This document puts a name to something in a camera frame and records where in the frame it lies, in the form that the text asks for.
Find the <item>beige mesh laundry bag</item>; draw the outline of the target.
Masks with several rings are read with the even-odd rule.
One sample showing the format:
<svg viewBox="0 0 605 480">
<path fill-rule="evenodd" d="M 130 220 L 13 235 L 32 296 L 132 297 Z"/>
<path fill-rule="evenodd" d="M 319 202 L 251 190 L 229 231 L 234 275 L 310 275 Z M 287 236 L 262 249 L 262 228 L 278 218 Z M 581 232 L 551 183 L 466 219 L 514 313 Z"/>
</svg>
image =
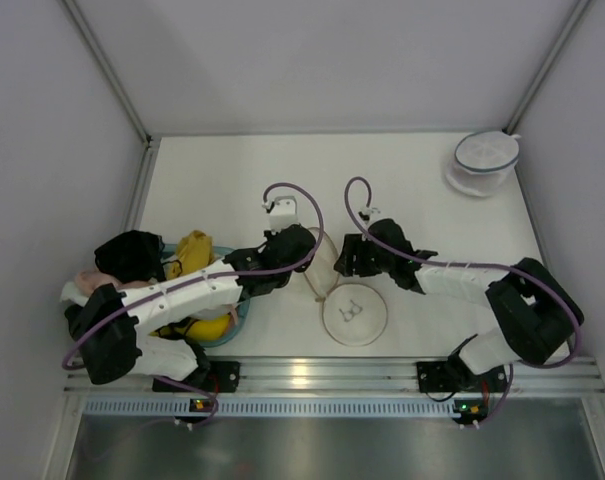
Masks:
<svg viewBox="0 0 605 480">
<path fill-rule="evenodd" d="M 388 323 L 385 300 L 370 286 L 343 283 L 342 276 L 334 269 L 339 252 L 331 237 L 318 227 L 311 227 L 310 231 L 320 244 L 302 275 L 319 304 L 325 332 L 347 347 L 373 344 Z"/>
</svg>

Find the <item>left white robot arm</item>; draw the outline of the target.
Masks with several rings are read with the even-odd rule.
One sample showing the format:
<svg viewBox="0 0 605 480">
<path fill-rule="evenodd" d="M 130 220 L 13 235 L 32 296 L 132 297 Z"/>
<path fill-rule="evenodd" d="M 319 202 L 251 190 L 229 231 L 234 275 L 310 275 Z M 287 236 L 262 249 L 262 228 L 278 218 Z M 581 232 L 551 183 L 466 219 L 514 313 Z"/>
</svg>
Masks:
<svg viewBox="0 0 605 480">
<path fill-rule="evenodd" d="M 72 352 L 80 356 L 90 382 L 106 385 L 144 375 L 198 386 L 209 370 L 202 348 L 156 332 L 284 287 L 317 249 L 315 235 L 299 224 L 266 237 L 261 247 L 235 250 L 181 278 L 145 288 L 98 287 L 69 322 Z"/>
</svg>

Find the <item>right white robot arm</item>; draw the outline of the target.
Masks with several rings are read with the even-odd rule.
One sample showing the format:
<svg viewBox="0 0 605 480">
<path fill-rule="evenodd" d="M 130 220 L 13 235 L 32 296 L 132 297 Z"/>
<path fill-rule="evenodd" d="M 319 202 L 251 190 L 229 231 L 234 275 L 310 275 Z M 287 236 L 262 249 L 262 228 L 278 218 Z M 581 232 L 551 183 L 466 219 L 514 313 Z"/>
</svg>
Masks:
<svg viewBox="0 0 605 480">
<path fill-rule="evenodd" d="M 334 269 L 344 277 L 386 274 L 403 290 L 490 310 L 496 327 L 472 335 L 446 361 L 459 378 L 517 361 L 543 368 L 584 321 L 577 304 L 538 260 L 525 257 L 514 266 L 445 261 L 435 251 L 414 248 L 391 219 L 345 235 Z"/>
</svg>

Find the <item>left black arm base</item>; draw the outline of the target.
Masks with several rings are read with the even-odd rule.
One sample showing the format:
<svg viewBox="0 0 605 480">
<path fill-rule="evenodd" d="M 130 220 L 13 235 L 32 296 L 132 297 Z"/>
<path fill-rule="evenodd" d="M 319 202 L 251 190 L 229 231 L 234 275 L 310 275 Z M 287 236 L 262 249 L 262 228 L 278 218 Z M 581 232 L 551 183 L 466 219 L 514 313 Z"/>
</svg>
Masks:
<svg viewBox="0 0 605 480">
<path fill-rule="evenodd" d="M 198 368 L 184 380 L 169 383 L 154 379 L 152 391 L 160 393 L 186 392 L 183 385 L 209 393 L 234 393 L 240 381 L 241 364 L 237 361 L 213 360 L 208 368 Z"/>
</svg>

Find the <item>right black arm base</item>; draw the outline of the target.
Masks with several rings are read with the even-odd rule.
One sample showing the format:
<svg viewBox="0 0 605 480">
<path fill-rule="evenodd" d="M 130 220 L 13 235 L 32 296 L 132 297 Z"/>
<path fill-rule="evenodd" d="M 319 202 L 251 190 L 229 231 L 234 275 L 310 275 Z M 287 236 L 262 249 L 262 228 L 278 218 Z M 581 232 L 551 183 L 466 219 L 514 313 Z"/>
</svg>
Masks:
<svg viewBox="0 0 605 480">
<path fill-rule="evenodd" d="M 479 393 L 482 380 L 459 359 L 419 361 L 416 363 L 421 393 Z"/>
</svg>

